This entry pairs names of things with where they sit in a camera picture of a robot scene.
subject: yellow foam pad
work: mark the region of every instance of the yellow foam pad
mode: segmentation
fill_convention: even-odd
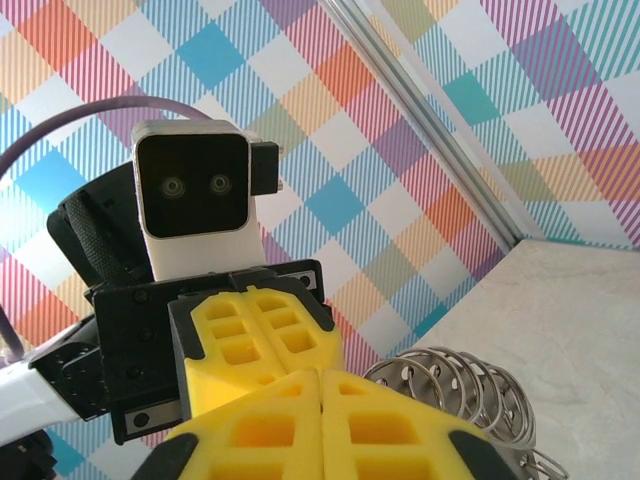
[[[315,369],[178,425],[198,445],[181,480],[322,480],[320,384]]]
[[[473,480],[448,435],[468,422],[358,376],[299,370],[176,427],[179,480]]]
[[[323,373],[322,435],[327,480],[473,480],[448,438],[470,423],[333,370]]]
[[[205,352],[204,359],[184,360],[192,417],[296,370],[343,368],[340,330],[322,330],[290,293],[254,287],[219,293],[191,319]]]

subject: white countertop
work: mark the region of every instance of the white countertop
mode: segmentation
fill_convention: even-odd
[[[575,480],[640,478],[640,254],[521,242],[417,346],[510,371]]]

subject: white camera housing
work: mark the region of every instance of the white camera housing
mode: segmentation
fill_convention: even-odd
[[[250,193],[250,144],[260,139],[224,120],[144,121],[132,138],[140,226],[156,281],[266,264]],[[216,145],[224,151],[213,151]],[[215,179],[205,178],[212,172]],[[220,193],[227,187],[235,196]]]

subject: coiled wire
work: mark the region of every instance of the coiled wire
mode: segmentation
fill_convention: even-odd
[[[526,472],[522,478],[569,479],[561,465],[535,449],[533,408],[503,368],[446,347],[412,348],[371,366],[364,378],[481,428],[512,466]]]

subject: colorful plaid pattern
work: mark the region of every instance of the colorful plaid pattern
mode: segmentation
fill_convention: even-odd
[[[352,371],[413,344],[503,256],[315,1],[0,0],[0,72],[1,150],[64,109],[134,94],[280,142],[284,189],[258,199],[265,249],[322,261]],[[163,116],[75,122],[2,180],[1,299],[27,346],[89,312],[47,215],[129,158],[137,121]],[[70,480],[129,478],[163,437],[117,447],[108,417],[50,434]]]
[[[525,234],[640,248],[640,1],[359,3]]]

